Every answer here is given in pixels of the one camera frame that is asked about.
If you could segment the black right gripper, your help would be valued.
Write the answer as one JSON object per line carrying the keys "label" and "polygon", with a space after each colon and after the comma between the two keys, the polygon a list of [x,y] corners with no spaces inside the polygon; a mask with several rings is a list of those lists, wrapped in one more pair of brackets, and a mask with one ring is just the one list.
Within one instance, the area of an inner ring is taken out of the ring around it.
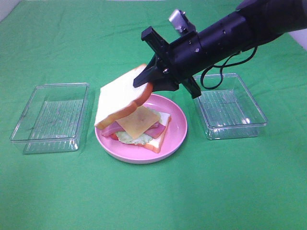
{"label": "black right gripper", "polygon": [[195,58],[201,51],[197,35],[190,32],[169,44],[151,26],[146,28],[141,40],[154,51],[154,56],[134,79],[133,86],[151,82],[153,92],[174,92],[182,84],[193,99],[199,97],[201,89],[193,78],[198,72]]}

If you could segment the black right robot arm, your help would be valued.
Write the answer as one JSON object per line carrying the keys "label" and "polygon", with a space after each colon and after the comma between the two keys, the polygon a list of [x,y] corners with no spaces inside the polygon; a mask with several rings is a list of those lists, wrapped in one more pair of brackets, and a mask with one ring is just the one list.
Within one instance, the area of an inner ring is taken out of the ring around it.
{"label": "black right robot arm", "polygon": [[169,21],[180,37],[165,41],[152,27],[141,39],[154,51],[147,67],[133,86],[146,83],[154,91],[176,91],[182,84],[193,98],[201,94],[193,75],[240,51],[266,44],[282,34],[305,29],[307,3],[304,0],[245,0],[234,12],[198,32],[181,10]]}

